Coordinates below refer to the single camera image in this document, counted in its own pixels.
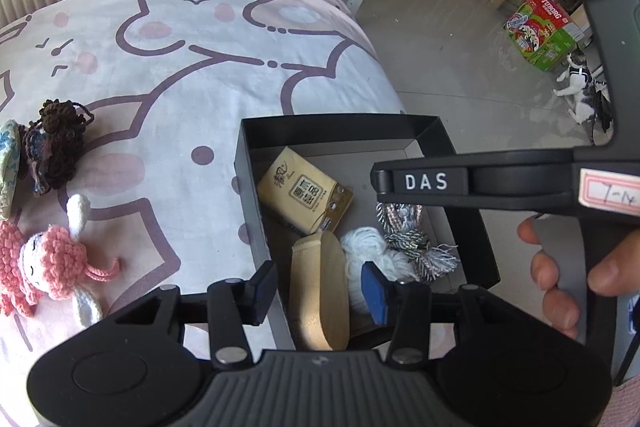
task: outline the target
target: human hand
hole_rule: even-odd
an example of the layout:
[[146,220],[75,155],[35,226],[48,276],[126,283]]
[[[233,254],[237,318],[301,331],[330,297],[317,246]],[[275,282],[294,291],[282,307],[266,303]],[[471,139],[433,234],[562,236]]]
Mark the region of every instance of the human hand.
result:
[[[532,218],[518,226],[518,237],[530,245],[539,245]],[[556,262],[542,250],[531,260],[531,278],[545,292],[542,312],[551,325],[567,336],[578,336],[580,316],[577,302],[557,288],[560,273]],[[640,230],[630,233],[587,277],[589,288],[605,297],[617,297],[640,289]]]

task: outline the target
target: black box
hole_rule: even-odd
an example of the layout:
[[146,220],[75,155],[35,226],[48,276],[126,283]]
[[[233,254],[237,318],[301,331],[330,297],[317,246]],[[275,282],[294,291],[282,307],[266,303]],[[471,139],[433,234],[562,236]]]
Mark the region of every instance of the black box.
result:
[[[300,236],[265,212],[256,185],[284,146],[353,191],[351,207],[338,225],[348,230],[377,226],[376,192],[370,185],[373,163],[401,158],[455,154],[440,118],[408,114],[308,114],[241,121],[236,176],[255,266],[273,259],[278,295],[269,311],[278,349],[294,349],[286,318],[291,247]],[[433,283],[434,291],[454,291],[465,282],[489,288],[500,281],[494,252],[480,212],[469,208],[428,208],[423,226],[432,243],[458,245],[462,268]]]

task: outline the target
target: red and green beer box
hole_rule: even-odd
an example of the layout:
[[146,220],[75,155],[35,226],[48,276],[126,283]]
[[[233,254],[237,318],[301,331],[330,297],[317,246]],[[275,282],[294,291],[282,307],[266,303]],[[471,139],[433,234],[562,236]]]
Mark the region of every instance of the red and green beer box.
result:
[[504,28],[528,62],[546,71],[584,38],[561,6],[552,0],[526,0]]

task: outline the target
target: pink crochet toy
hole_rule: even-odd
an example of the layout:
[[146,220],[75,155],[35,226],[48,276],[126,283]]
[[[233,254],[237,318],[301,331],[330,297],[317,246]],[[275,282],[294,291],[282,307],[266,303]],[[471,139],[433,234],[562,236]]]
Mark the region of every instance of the pink crochet toy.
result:
[[86,225],[89,201],[80,194],[66,204],[69,228],[50,225],[47,232],[25,241],[14,224],[0,222],[0,312],[33,317],[34,306],[44,295],[54,300],[73,299],[74,315],[82,327],[102,318],[100,304],[82,287],[82,277],[110,281],[120,272],[116,259],[110,270],[99,270],[86,258],[86,248],[78,237]]

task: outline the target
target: cartoon print bedding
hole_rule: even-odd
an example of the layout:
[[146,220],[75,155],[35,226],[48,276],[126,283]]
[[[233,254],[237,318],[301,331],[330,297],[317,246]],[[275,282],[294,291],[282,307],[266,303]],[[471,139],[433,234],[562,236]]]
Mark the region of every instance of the cartoon print bedding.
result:
[[[0,29],[0,120],[28,124],[48,98],[95,123],[76,177],[37,199],[18,184],[10,219],[27,236],[64,225],[67,198],[85,194],[91,263],[122,263],[87,283],[112,311],[160,283],[196,293],[254,272],[233,166],[242,118],[402,109],[340,0],[64,0]],[[71,305],[0,317],[0,426],[37,425],[26,375],[78,331]],[[268,323],[248,337],[254,353],[274,346]]]

